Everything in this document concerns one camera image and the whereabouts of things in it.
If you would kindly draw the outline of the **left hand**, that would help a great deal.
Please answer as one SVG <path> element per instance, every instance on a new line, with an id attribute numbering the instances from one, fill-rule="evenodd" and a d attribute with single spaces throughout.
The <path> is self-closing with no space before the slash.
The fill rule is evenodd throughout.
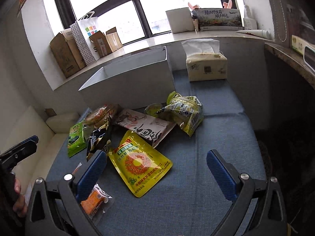
<path id="1" fill-rule="evenodd" d="M 16 212 L 19 217 L 24 217 L 27 214 L 28 207 L 25 196 L 21 194 L 21 183 L 17 178 L 14 182 L 14 191 L 18 195 L 18 198 L 13 205 L 13 211 Z"/>

